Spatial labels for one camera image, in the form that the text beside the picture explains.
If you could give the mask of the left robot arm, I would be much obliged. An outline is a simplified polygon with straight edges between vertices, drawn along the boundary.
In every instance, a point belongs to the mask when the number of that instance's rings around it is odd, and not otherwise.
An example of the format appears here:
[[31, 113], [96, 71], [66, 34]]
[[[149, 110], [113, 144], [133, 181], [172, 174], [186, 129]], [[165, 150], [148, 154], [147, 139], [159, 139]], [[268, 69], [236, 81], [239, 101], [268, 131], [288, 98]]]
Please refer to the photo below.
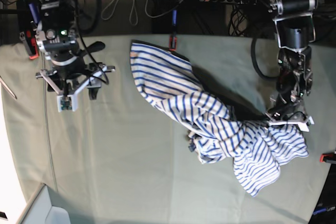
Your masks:
[[256, 38], [251, 43], [251, 59], [262, 79], [276, 83], [276, 93], [270, 97], [271, 108], [266, 112], [268, 124], [295, 125], [307, 132], [314, 121], [306, 112], [303, 97], [310, 94], [313, 83], [310, 44], [316, 40], [313, 12], [318, 0], [265, 1], [272, 14], [279, 47], [278, 75], [267, 76], [258, 67]]

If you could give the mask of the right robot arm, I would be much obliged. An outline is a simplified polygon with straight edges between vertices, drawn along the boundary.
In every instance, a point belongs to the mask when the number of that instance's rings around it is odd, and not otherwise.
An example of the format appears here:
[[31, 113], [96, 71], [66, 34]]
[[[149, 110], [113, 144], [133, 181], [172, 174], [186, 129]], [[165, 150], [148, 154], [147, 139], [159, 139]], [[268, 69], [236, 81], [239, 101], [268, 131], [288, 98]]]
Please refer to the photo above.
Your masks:
[[101, 12], [101, 0], [96, 0], [92, 26], [79, 27], [78, 0], [39, 0], [39, 22], [35, 33], [39, 51], [50, 61], [51, 69], [36, 73], [57, 93], [61, 103], [70, 103], [83, 89], [88, 89], [90, 100], [96, 100], [101, 85], [109, 84], [107, 73], [115, 68], [97, 62], [94, 52], [105, 44], [96, 41], [87, 46], [82, 35], [95, 29]]

